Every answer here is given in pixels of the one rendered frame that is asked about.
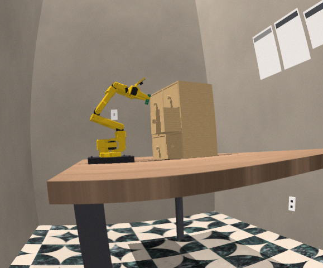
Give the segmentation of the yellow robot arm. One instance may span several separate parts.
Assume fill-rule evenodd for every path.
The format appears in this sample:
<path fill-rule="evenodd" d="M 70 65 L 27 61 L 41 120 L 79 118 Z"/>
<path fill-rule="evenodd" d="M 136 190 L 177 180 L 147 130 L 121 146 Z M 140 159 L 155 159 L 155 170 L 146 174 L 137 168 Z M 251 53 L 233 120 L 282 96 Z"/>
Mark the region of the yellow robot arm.
<path fill-rule="evenodd" d="M 96 108 L 94 113 L 91 115 L 90 121 L 116 130 L 115 138 L 98 140 L 99 157 L 119 157 L 121 156 L 121 152 L 126 149 L 126 131 L 123 130 L 124 125 L 99 115 L 115 93 L 125 96 L 127 92 L 128 87 L 126 85 L 114 82 L 105 92 L 107 96 L 103 98 L 101 103 L 98 105 L 99 107 Z M 117 142 L 115 141 L 119 142 L 119 149 L 116 149 Z M 111 152 L 109 152 L 109 150 L 111 150 Z"/>

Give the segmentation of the tan wooden chest of drawers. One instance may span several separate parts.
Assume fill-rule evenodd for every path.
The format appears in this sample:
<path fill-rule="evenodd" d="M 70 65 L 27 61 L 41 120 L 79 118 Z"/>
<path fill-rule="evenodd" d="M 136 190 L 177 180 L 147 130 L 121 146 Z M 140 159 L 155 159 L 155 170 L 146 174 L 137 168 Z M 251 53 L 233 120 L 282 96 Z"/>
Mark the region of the tan wooden chest of drawers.
<path fill-rule="evenodd" d="M 178 84 L 181 131 L 165 135 L 152 136 L 153 139 L 181 134 L 182 157 L 153 159 L 188 159 L 196 157 L 217 156 L 216 123 L 212 84 L 176 81 L 153 93 L 151 96 Z"/>

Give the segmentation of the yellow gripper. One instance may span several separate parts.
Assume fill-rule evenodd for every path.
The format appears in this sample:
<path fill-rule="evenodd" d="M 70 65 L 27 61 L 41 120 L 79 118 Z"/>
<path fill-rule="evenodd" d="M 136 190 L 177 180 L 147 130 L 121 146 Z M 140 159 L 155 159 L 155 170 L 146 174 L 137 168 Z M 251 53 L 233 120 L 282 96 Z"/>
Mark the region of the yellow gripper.
<path fill-rule="evenodd" d="M 145 80 L 145 78 L 143 78 L 142 80 Z M 142 85 L 142 80 L 140 80 L 137 84 L 135 84 L 135 86 L 130 86 L 128 88 L 128 92 L 126 93 L 126 97 L 130 98 L 130 99 L 141 99 L 141 100 L 146 100 L 146 99 L 150 99 L 150 97 L 144 93 L 142 93 L 139 89 L 139 87 L 137 87 L 138 84 Z"/>

